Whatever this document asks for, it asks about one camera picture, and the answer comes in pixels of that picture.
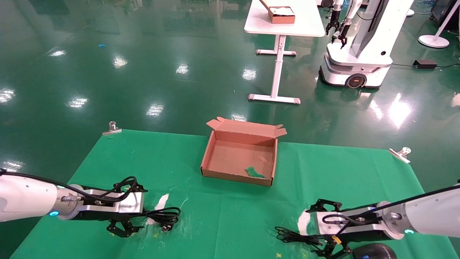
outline black power adapter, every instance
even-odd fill
[[[437,63],[431,59],[416,59],[412,64],[417,69],[435,69],[437,67]]]

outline green paper scrap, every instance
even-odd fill
[[[263,175],[259,174],[258,172],[256,172],[256,170],[252,166],[246,168],[246,172],[247,172],[247,174],[249,174],[250,177],[265,178],[265,176],[263,176]]]

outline green cloth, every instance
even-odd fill
[[[246,168],[246,172],[250,177],[265,178],[265,176],[259,174],[252,166]]]
[[[387,150],[280,142],[274,183],[265,187],[202,177],[205,136],[123,130],[110,137],[99,139],[69,183],[111,188],[134,175],[149,190],[148,208],[169,192],[166,206],[182,208],[179,223],[167,233],[149,225],[119,238],[106,230],[108,222],[45,216],[13,259],[311,259],[309,246],[282,243],[274,227],[298,231],[301,212],[318,198],[345,209],[423,192],[411,167]],[[384,243],[402,259],[458,258],[443,236]]]

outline small cardboard box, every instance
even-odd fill
[[[295,14],[290,6],[280,5],[282,2],[273,0],[260,0],[260,2],[262,2],[262,5],[268,10],[268,16],[272,24],[293,24],[295,22]],[[271,10],[271,8],[277,9],[282,7],[291,9],[293,15],[276,15]]]
[[[271,186],[275,177],[277,137],[285,135],[282,125],[273,126],[217,117],[207,125],[214,130],[201,163],[206,177]],[[263,176],[251,177],[253,167]]]

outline black wheel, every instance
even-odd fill
[[[321,1],[321,6],[322,7],[326,7],[326,8],[329,8],[329,7],[332,7],[332,4],[334,2],[332,0],[322,0]]]
[[[363,74],[354,74],[345,80],[345,86],[350,88],[360,88],[366,84],[367,80],[367,77]]]

